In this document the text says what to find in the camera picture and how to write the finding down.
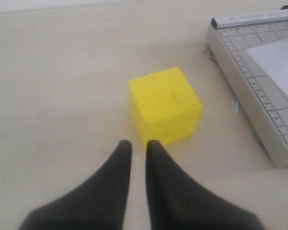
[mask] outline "white paper sheet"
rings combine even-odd
[[[246,51],[288,95],[288,39]]]

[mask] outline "yellow cube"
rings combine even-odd
[[[203,109],[179,68],[130,80],[129,101],[144,146],[152,139],[166,145],[191,136]]]

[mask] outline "white tabletop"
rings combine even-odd
[[[125,230],[149,230],[145,149],[129,79],[178,66],[204,104],[193,137],[166,146],[190,176],[288,230],[288,168],[275,169],[236,115],[209,60],[213,16],[278,9],[276,0],[159,0],[0,14],[0,230],[92,175],[121,139],[133,144]]]

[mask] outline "gray paper cutter base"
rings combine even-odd
[[[288,20],[216,27],[207,34],[212,53],[275,166],[288,166],[288,97],[245,51],[288,38]]]

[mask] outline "cube face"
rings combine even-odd
[[[145,146],[151,139],[166,145],[191,136],[203,109],[179,68],[130,80],[129,100]]]

